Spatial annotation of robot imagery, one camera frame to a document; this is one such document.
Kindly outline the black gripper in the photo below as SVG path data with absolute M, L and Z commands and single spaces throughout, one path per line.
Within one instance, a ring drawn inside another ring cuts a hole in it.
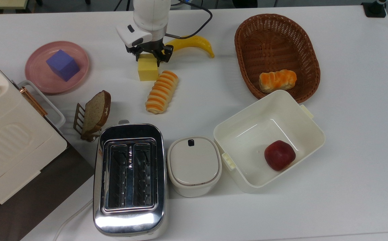
M 145 53 L 153 54 L 157 59 L 157 66 L 160 66 L 161 62 L 167 63 L 174 51 L 173 45 L 165 45 L 163 39 L 151 42 L 140 43 L 137 46 L 127 47 L 126 50 L 128 53 L 134 54 L 136 61 L 139 60 L 140 55 Z

